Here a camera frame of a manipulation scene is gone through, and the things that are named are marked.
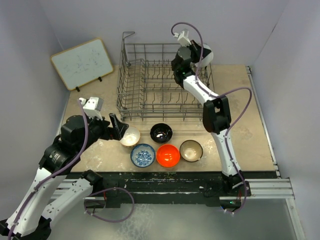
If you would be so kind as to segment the white ceramic bowl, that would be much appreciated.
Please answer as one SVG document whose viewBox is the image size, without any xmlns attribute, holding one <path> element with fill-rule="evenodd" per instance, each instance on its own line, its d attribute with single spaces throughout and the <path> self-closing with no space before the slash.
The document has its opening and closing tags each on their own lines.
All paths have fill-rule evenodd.
<svg viewBox="0 0 320 240">
<path fill-rule="evenodd" d="M 200 67 L 200 68 L 206 67 L 211 63 L 211 61 L 214 58 L 214 53 L 212 52 L 212 49 L 209 47 L 209 45 L 207 45 L 205 43 L 203 44 L 202 57 L 203 58 L 202 58 L 201 62 L 195 63 L 196 67 Z"/>
</svg>

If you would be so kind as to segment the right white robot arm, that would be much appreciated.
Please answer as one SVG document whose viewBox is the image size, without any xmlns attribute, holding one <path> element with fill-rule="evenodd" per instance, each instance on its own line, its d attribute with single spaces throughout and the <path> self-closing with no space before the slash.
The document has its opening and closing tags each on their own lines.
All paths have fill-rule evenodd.
<svg viewBox="0 0 320 240">
<path fill-rule="evenodd" d="M 202 123 L 215 141 L 222 172 L 222 190 L 228 196 L 235 195 L 243 185 L 243 196 L 248 195 L 248 185 L 237 162 L 229 132 L 232 118 L 229 100 L 225 94 L 217 95 L 202 83 L 193 71 L 192 64 L 200 66 L 203 48 L 193 40 L 181 44 L 171 61 L 175 82 L 191 93 L 203 107 Z"/>
</svg>

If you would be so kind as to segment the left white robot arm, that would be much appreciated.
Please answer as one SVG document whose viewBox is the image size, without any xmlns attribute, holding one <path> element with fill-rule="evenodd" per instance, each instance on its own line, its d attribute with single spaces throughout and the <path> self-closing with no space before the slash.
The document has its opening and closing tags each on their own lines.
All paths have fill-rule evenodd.
<svg viewBox="0 0 320 240">
<path fill-rule="evenodd" d="M 120 141 L 128 130 L 127 123 L 115 114 L 105 118 L 73 115 L 61 126 L 61 133 L 45 151 L 35 178 L 25 197 L 7 219 L 0 222 L 0 234 L 9 240 L 46 240 L 54 223 L 78 201 L 103 192 L 104 180 L 98 173 L 87 170 L 71 189 L 49 202 L 57 187 L 81 160 L 82 153 L 97 140 Z"/>
</svg>

